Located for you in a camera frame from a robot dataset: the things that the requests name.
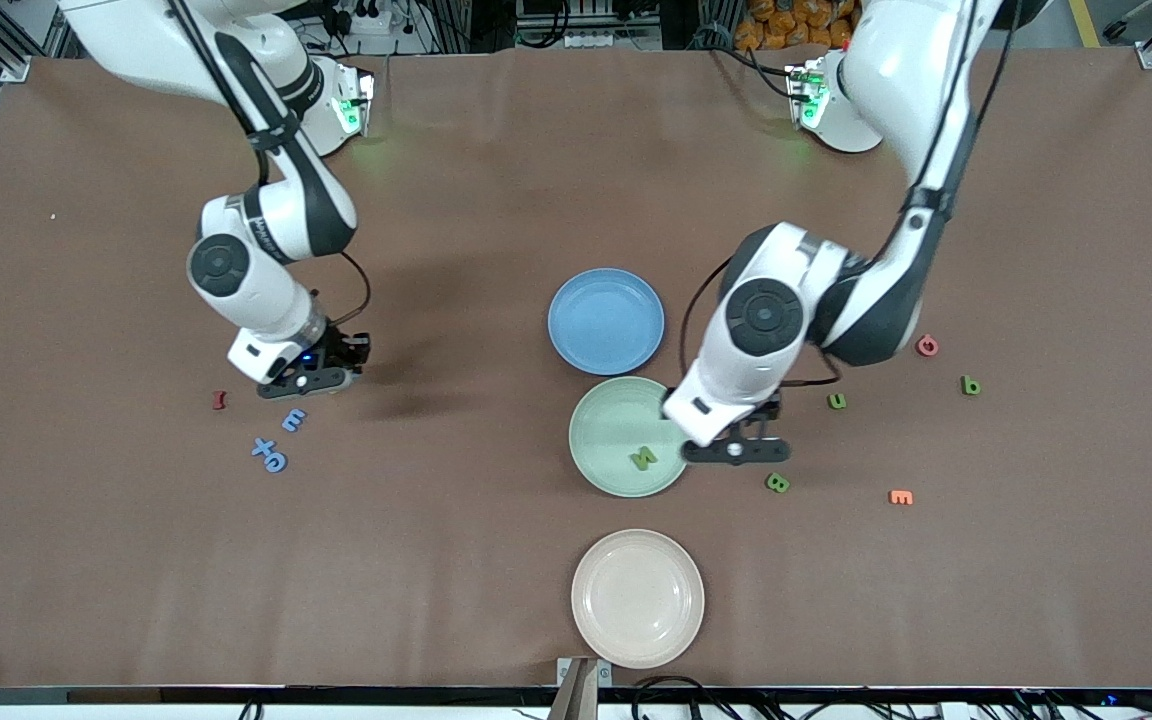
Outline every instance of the black cable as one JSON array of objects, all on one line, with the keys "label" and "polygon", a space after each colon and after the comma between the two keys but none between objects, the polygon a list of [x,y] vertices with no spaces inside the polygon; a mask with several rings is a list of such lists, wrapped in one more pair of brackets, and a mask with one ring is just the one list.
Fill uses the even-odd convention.
[{"label": "black cable", "polygon": [[[332,45],[332,33],[328,33],[328,40],[325,41],[319,36],[310,32],[311,28],[305,24],[304,20],[294,20],[294,22],[297,23],[296,26],[293,28],[293,31],[296,31],[297,40],[303,41],[309,50],[325,50],[326,55],[335,58],[335,55],[332,55],[332,51],[329,51],[329,45]],[[302,36],[310,38],[311,41],[306,41],[305,37]]]},{"label": "black cable", "polygon": [[[803,382],[803,384],[799,386],[799,384],[781,382],[781,387],[803,387],[803,386],[808,386],[809,384],[838,382],[838,378],[831,379],[831,381],[790,381],[790,382]],[[872,711],[874,715],[882,717],[882,720],[896,720],[896,719],[899,719],[899,720],[927,720],[927,719],[925,719],[925,717],[918,717],[918,712],[914,711],[914,705],[910,705],[910,703],[908,703],[908,702],[905,703],[905,710],[909,710],[909,715],[905,715],[904,712],[901,712],[899,710],[893,708],[889,703],[886,706],[884,706],[884,705],[877,705],[877,703],[865,703],[865,707],[869,707],[869,710]]]},{"label": "black cable", "polygon": [[767,697],[766,694],[758,694],[761,702],[753,703],[755,710],[759,711],[768,720],[799,720],[797,717],[793,717],[781,707],[781,703],[774,702],[773,698]]},{"label": "black cable", "polygon": [[[559,13],[562,14],[562,17],[561,17],[561,20],[563,22],[563,26],[562,28],[558,26]],[[517,43],[518,43],[518,45],[522,45],[522,46],[525,46],[525,47],[535,47],[536,50],[545,50],[545,47],[550,47],[550,46],[556,45],[559,40],[562,40],[563,36],[567,35],[567,26],[568,26],[568,23],[570,23],[570,22],[571,22],[571,6],[568,3],[567,0],[562,0],[562,5],[559,6],[559,8],[556,8],[554,10],[554,23],[553,23],[553,26],[550,28],[550,31],[547,32],[547,35],[545,35],[545,37],[543,38],[543,40],[540,40],[540,41],[526,41],[526,40],[524,40],[524,38],[518,37],[517,38]]]},{"label": "black cable", "polygon": [[1064,712],[1061,712],[1056,703],[1052,702],[1051,694],[1043,694],[1043,705],[1047,706],[1047,720],[1064,720]]},{"label": "black cable", "polygon": [[[425,10],[417,9],[415,12],[418,12],[420,14],[420,22],[425,23],[425,31],[429,32],[429,39],[430,39],[430,41],[432,41],[434,44],[434,50],[438,50],[438,54],[439,55],[447,54],[447,53],[444,53],[444,45],[442,45],[441,41],[438,40],[438,35],[435,35],[435,32],[434,32],[434,26],[432,26],[429,23],[429,15],[425,14]],[[433,15],[434,14],[434,9],[430,8],[429,9],[429,14]]]},{"label": "black cable", "polygon": [[1102,719],[1102,717],[1100,717],[1098,714],[1094,714],[1094,712],[1092,712],[1091,710],[1087,710],[1087,708],[1083,707],[1082,705],[1075,705],[1074,710],[1078,711],[1079,715],[1086,717],[1087,720],[1105,720],[1105,719]]},{"label": "black cable", "polygon": [[1029,705],[1029,702],[1025,700],[1024,696],[1021,696],[1020,691],[1011,691],[1011,697],[1016,698],[1016,706],[1018,706],[1021,714],[1024,714],[1028,720],[1043,720],[1043,718],[1038,717],[1037,712],[1034,712],[1033,706]]},{"label": "black cable", "polygon": [[[189,45],[194,46],[195,54],[198,55],[202,67],[206,68],[212,82],[215,82],[215,90],[220,91],[220,96],[225,99],[225,105],[229,106],[229,112],[233,113],[234,118],[238,120],[238,127],[243,128],[243,132],[245,132],[247,136],[255,135],[256,128],[252,127],[251,120],[247,118],[247,113],[243,113],[242,106],[238,105],[238,98],[234,96],[233,88],[229,88],[229,82],[225,81],[223,73],[220,73],[220,67],[217,65],[217,60],[211,56],[211,51],[207,50],[207,43],[204,40],[204,37],[202,37],[198,23],[195,22],[194,15],[189,13],[188,6],[183,3],[183,0],[168,0],[168,8],[175,13],[177,23],[180,23],[180,29],[183,29],[184,36],[189,40]],[[253,149],[252,151],[256,153],[256,165],[260,170],[259,184],[267,184],[270,182],[270,159],[266,158],[264,150]]]},{"label": "black cable", "polygon": [[998,79],[1002,77],[1002,68],[1007,65],[1007,54],[1011,51],[1011,38],[1016,37],[1016,28],[1020,28],[1020,0],[1016,0],[1016,8],[1011,10],[1011,28],[1007,29],[1007,38],[1002,41],[1002,53],[998,55],[998,66],[993,69],[993,79],[990,81],[990,90],[984,94],[984,101],[980,103],[980,111],[977,114],[977,126],[984,122],[984,113],[990,108],[990,101],[993,100],[993,91],[998,88]]},{"label": "black cable", "polygon": [[745,53],[749,55],[751,63],[750,67],[758,70],[758,77],[763,78],[763,82],[767,83],[767,88],[772,88],[772,92],[774,92],[774,94],[780,94],[781,97],[787,97],[787,99],[797,100],[799,103],[812,100],[805,94],[797,94],[797,92],[788,92],[778,88],[776,83],[772,82],[772,78],[767,77],[767,73],[763,70],[763,65],[759,65],[758,61],[755,60],[755,52],[752,50],[746,50]]},{"label": "black cable", "polygon": [[317,5],[319,5],[319,18],[323,20],[323,31],[325,33],[328,33],[328,40],[324,44],[323,48],[325,51],[328,51],[328,53],[332,53],[332,41],[335,40],[335,38],[338,38],[338,33],[335,33],[332,29],[335,24],[333,18],[333,15],[335,15],[335,1],[319,0],[317,1]]},{"label": "black cable", "polygon": [[818,712],[823,711],[824,708],[826,708],[826,707],[828,707],[831,705],[833,705],[832,702],[826,702],[826,703],[823,703],[823,705],[814,706],[814,707],[812,707],[812,710],[806,711],[803,717],[799,717],[799,720],[812,720],[812,717],[817,715]]},{"label": "black cable", "polygon": [[679,382],[682,382],[682,378],[687,374],[687,325],[691,323],[691,311],[695,310],[696,301],[700,300],[700,296],[704,295],[708,283],[714,282],[714,278],[718,278],[718,273],[727,268],[728,263],[732,263],[732,258],[719,263],[714,272],[708,273],[705,282],[696,288],[696,293],[692,293],[691,300],[687,302],[687,310],[682,313],[682,328],[679,329]]},{"label": "black cable", "polygon": [[[416,33],[416,40],[420,41],[420,50],[424,50],[425,54],[429,55],[429,45],[425,43],[425,38],[420,37],[420,28],[416,26],[415,14],[417,13],[417,10],[412,9],[412,5],[414,5],[412,0],[407,0],[407,9],[403,10],[403,18],[404,18],[403,22],[406,23],[403,25],[403,32],[404,33],[410,33],[410,32]],[[422,18],[425,17],[425,13],[424,12],[420,13],[420,17]],[[425,23],[425,28],[429,28],[429,23],[427,22]],[[388,55],[385,55],[385,61],[387,61],[387,63],[388,63],[389,55],[396,55],[396,54],[397,54],[397,40],[394,41],[394,51],[393,51],[393,53],[389,53]]]},{"label": "black cable", "polygon": [[740,713],[736,712],[736,710],[732,705],[728,705],[728,703],[726,702],[719,700],[717,697],[714,697],[714,694],[710,691],[708,688],[702,685],[699,682],[696,682],[696,680],[690,679],[687,675],[654,675],[652,679],[639,680],[639,682],[636,683],[634,698],[630,700],[630,714],[631,717],[634,717],[634,720],[645,720],[644,715],[639,715],[641,697],[650,688],[652,688],[653,685],[659,685],[660,683],[684,683],[691,685],[698,689],[698,691],[700,691],[702,694],[704,694],[705,700],[707,700],[710,705],[718,707],[718,711],[722,712],[723,715],[730,717],[732,720],[745,720],[744,717],[741,717]]},{"label": "black cable", "polygon": [[[781,382],[782,388],[832,386],[832,384],[841,381],[842,373],[838,372],[838,365],[835,364],[835,361],[833,361],[833,357],[829,357],[829,355],[827,355],[826,351],[823,350],[820,347],[817,347],[817,351],[820,354],[820,361],[824,363],[824,366],[829,369],[831,377],[814,379],[814,381],[782,381]],[[900,717],[901,714],[900,712],[896,712],[895,715]]]},{"label": "black cable", "polygon": [[[247,717],[247,712],[252,708],[256,710],[255,714]],[[247,705],[238,712],[238,720],[262,720],[263,717],[265,717],[265,706],[256,698],[248,700]]]},{"label": "black cable", "polygon": [[340,251],[340,256],[347,259],[349,264],[353,265],[354,270],[358,271],[358,276],[362,278],[362,286],[364,286],[366,295],[362,296],[362,302],[354,310],[349,310],[348,313],[341,314],[339,316],[338,319],[332,320],[332,323],[328,323],[328,325],[333,328],[338,327],[338,325],[342,323],[349,323],[349,320],[357,318],[358,313],[362,313],[362,311],[366,310],[367,305],[371,304],[371,281],[370,279],[367,279],[366,271],[363,270],[362,265],[359,265],[354,258],[351,258],[351,256],[349,256],[347,251],[343,250]]},{"label": "black cable", "polygon": [[461,40],[463,40],[463,41],[473,41],[473,38],[471,38],[470,36],[468,36],[465,33],[465,31],[462,31],[462,29],[457,28],[456,24],[448,22],[448,20],[444,18],[442,15],[439,15],[438,13],[435,13],[434,8],[429,8],[429,14],[430,14],[430,17],[434,18],[435,23],[438,23],[438,24],[440,24],[440,26],[445,26],[445,28],[449,29],[449,31],[453,31],[454,33],[456,33],[456,36],[460,37]]},{"label": "black cable", "polygon": [[723,53],[725,55],[735,59],[737,63],[744,65],[745,68],[749,68],[751,70],[763,68],[763,71],[767,73],[770,76],[791,77],[795,76],[795,74],[797,74],[794,70],[772,68],[768,67],[767,65],[759,63],[758,60],[753,59],[755,52],[752,50],[749,51],[750,59],[745,59],[744,55],[736,53],[736,51],[728,50],[727,47],[719,47],[717,45],[702,45],[700,50],[710,50],[713,51],[713,53]]},{"label": "black cable", "polygon": [[918,176],[916,176],[916,180],[914,181],[914,187],[922,185],[924,179],[927,179],[927,168],[932,165],[932,156],[934,154],[934,151],[937,151],[938,143],[941,142],[941,136],[945,132],[945,123],[948,118],[950,118],[950,103],[954,101],[954,94],[958,90],[958,78],[963,76],[963,68],[968,65],[968,46],[972,45],[975,10],[977,10],[977,0],[972,0],[972,10],[968,13],[968,22],[965,23],[963,31],[963,47],[958,50],[958,65],[954,68],[954,79],[950,82],[950,94],[948,94],[945,99],[945,105],[941,108],[941,120],[935,123],[935,132],[932,135],[932,143],[931,145],[927,145],[927,158],[923,159],[923,168],[919,169]]}]

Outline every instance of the brown table mat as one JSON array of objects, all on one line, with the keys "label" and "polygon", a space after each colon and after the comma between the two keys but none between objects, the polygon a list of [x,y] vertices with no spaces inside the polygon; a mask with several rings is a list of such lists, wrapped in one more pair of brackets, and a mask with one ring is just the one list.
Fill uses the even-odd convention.
[{"label": "brown table mat", "polygon": [[[940,356],[847,370],[844,411],[787,393],[782,497],[756,467],[591,487],[566,438],[598,379],[545,309],[581,270],[639,273],[668,319],[641,373],[676,382],[682,309],[746,233],[877,250],[890,152],[824,150],[705,54],[403,58],[380,88],[374,137],[329,159],[376,288],[351,324],[370,370],[265,404],[184,275],[202,203],[255,177],[227,111],[88,61],[3,86],[0,684],[552,682],[585,651],[577,560],[630,526],[702,569],[668,670],[703,682],[1152,684],[1152,73],[1130,50],[1011,56],[925,295]],[[361,295],[340,259],[294,273],[332,313]]]}]

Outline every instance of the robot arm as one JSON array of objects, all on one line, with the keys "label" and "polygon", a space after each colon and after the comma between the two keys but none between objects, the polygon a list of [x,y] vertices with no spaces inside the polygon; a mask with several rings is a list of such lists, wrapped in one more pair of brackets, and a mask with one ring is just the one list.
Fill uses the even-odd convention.
[{"label": "robot arm", "polygon": [[[204,206],[198,241],[189,252],[189,282],[212,309],[238,325],[229,361],[260,384],[260,395],[343,389],[367,358],[367,338],[347,338],[335,329],[285,265],[344,251],[357,227],[355,209],[319,159],[302,115],[289,108],[283,89],[253,55],[252,38],[242,40],[243,32],[259,24],[230,35],[211,18],[228,13],[227,6],[209,8],[195,13],[184,0],[113,0],[69,6],[67,17],[81,18],[76,29],[84,45],[101,47],[93,54],[97,61],[120,77],[220,100],[237,115],[262,161],[262,182]],[[134,20],[145,24],[116,32]],[[116,50],[108,36],[134,40],[128,40],[131,47]],[[255,45],[265,45],[262,40],[256,38]],[[160,53],[134,55],[146,47]],[[270,158],[282,181],[265,182]]]},{"label": "robot arm", "polygon": [[[371,78],[332,58],[305,53],[291,26],[271,14],[297,3],[195,0],[191,8],[200,26],[247,46],[280,99],[296,111],[319,156],[326,156],[364,131],[356,108],[370,99]],[[60,0],[59,5],[101,68],[147,90],[225,103],[164,0]]]},{"label": "robot arm", "polygon": [[772,397],[808,342],[849,365],[867,365],[889,359],[909,340],[972,151],[965,68],[998,6],[865,5],[844,59],[827,65],[819,83],[820,92],[850,101],[814,107],[821,127],[829,113],[840,123],[859,118],[892,143],[911,182],[901,218],[873,260],[791,223],[745,237],[719,286],[700,354],[664,404],[696,446],[708,447]]}]

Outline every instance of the yellow floor line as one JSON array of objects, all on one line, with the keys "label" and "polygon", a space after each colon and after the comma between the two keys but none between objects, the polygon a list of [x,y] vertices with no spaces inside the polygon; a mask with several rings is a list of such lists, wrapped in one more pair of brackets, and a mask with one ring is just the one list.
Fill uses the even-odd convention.
[{"label": "yellow floor line", "polygon": [[1074,24],[1078,26],[1083,47],[1100,47],[1101,36],[1092,23],[1092,13],[1087,12],[1087,0],[1069,0],[1069,13],[1074,14]]}]

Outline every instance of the blue plate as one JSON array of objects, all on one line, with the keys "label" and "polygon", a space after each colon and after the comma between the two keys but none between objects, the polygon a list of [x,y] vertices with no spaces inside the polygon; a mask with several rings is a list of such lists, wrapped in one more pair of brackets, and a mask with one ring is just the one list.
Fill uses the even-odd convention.
[{"label": "blue plate", "polygon": [[576,369],[594,376],[631,372],[664,338],[664,306],[652,286],[626,270],[585,270],[550,303],[550,341]]}]

